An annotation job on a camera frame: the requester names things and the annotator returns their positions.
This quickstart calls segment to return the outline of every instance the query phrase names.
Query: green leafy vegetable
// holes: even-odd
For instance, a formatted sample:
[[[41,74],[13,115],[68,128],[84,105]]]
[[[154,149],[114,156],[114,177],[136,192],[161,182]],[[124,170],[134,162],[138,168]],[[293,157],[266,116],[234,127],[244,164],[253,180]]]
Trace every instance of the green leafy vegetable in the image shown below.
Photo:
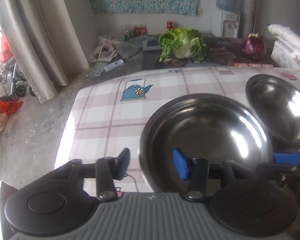
[[[177,58],[195,57],[204,60],[208,55],[208,47],[195,29],[176,28],[166,30],[159,37],[162,48],[160,61],[169,57],[171,50]]]

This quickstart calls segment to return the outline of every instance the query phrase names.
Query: plaid tablecloth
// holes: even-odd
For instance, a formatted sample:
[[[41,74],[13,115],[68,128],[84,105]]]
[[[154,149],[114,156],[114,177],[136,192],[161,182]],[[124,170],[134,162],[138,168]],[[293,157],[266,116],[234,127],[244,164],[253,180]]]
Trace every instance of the plaid tablecloth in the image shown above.
[[[104,156],[117,156],[125,147],[131,152],[128,174],[115,181],[122,191],[152,192],[140,168],[140,135],[150,116],[162,105],[193,93],[213,93],[249,107],[247,80],[257,74],[282,78],[300,90],[300,71],[279,68],[192,67],[141,71],[79,91],[66,123],[55,168],[72,159],[94,163]],[[294,75],[292,81],[284,77]],[[84,190],[96,194],[95,179],[86,179]]]

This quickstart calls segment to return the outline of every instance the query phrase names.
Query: kettle print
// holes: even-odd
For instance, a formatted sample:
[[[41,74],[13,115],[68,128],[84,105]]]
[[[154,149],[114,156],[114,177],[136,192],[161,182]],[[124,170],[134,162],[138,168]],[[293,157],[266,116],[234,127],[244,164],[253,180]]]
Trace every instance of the kettle print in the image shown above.
[[[121,101],[146,99],[146,93],[152,86],[146,86],[146,79],[130,80],[126,82]]]

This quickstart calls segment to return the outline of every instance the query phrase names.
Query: large metal bowl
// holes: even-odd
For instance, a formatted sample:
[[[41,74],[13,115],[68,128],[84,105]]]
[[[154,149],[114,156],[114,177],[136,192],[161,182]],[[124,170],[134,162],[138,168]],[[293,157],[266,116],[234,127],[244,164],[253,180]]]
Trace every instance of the large metal bowl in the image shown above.
[[[235,160],[254,170],[271,160],[271,147],[260,124],[238,102],[213,94],[176,98],[159,108],[147,122],[140,143],[140,165],[156,192],[182,192],[172,165],[172,152],[180,148],[190,158],[210,163]]]
[[[246,93],[263,127],[284,144],[300,147],[300,92],[280,78],[256,75]]]

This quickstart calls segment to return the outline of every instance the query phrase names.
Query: stroller wheel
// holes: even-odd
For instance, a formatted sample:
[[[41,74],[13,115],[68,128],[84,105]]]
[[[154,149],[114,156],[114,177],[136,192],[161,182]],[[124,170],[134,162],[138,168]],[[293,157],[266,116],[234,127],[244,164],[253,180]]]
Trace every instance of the stroller wheel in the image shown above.
[[[27,93],[27,88],[24,85],[18,85],[16,87],[16,95],[20,98],[24,97]]]
[[[32,87],[29,87],[29,93],[33,97],[37,97],[36,94],[33,92]]]

